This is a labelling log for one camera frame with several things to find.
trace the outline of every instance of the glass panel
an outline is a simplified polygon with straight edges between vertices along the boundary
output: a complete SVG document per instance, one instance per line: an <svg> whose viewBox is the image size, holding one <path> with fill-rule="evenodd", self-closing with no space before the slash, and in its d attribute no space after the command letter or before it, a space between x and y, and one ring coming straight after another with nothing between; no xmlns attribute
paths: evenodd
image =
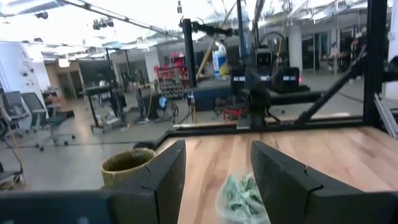
<svg viewBox="0 0 398 224"><path fill-rule="evenodd" d="M163 60L164 60L164 64L165 65L170 65L171 64L170 56L168 56L168 55L163 56Z"/></svg>
<svg viewBox="0 0 398 224"><path fill-rule="evenodd" d="M305 35L302 39L303 69L314 68L313 53L315 46L313 44L313 35Z"/></svg>

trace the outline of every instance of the green cloth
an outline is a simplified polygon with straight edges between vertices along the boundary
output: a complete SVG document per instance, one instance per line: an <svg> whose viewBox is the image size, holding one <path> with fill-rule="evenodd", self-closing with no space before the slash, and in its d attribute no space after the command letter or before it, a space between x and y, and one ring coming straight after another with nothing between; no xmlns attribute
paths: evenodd
<svg viewBox="0 0 398 224"><path fill-rule="evenodd" d="M266 214L260 192L252 174L247 173L241 180L230 175L222 189L226 209L242 218Z"/></svg>

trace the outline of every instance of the rolling chair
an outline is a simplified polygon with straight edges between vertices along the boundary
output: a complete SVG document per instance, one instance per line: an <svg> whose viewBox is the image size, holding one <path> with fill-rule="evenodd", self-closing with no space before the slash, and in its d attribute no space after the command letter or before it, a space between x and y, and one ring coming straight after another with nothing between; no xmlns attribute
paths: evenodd
<svg viewBox="0 0 398 224"><path fill-rule="evenodd" d="M76 136L73 134L58 133L61 124L69 118L67 112L56 112L53 117L47 118L47 110L35 93L24 93L22 94L22 98L27 102L27 107L32 113L32 117L35 118L32 121L34 130L48 129L50 131L50 136L35 145L40 151L44 150L44 144L50 140L53 141L55 146L58 146L58 141L63 136L70 136L73 140L76 139ZM64 141L63 143L66 146L68 145L68 141Z"/></svg>
<svg viewBox="0 0 398 224"><path fill-rule="evenodd" d="M30 116L30 113L25 109L22 102L21 93L19 91L12 91L1 95L1 101L4 108L4 116L11 127L6 136L17 134L20 138L23 137L24 132L19 126L19 122Z"/></svg>

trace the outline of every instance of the ceiling light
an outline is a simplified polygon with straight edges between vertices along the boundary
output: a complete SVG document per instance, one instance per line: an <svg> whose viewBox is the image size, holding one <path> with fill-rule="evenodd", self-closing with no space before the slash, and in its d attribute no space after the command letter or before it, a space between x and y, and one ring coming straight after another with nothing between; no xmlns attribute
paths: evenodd
<svg viewBox="0 0 398 224"><path fill-rule="evenodd" d="M58 66L60 68L67 68L67 67L69 67L69 65L70 65L70 62L67 58L58 59Z"/></svg>

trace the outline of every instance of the wooden table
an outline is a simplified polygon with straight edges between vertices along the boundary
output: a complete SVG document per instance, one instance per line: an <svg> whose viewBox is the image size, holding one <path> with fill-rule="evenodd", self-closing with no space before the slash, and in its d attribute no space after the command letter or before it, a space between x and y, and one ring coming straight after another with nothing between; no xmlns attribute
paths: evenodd
<svg viewBox="0 0 398 224"><path fill-rule="evenodd" d="M169 139L161 153L177 139ZM215 198L225 178L251 169L251 141L261 140L363 191L398 189L398 141L373 128L186 138L187 170L178 223L222 223Z"/></svg>

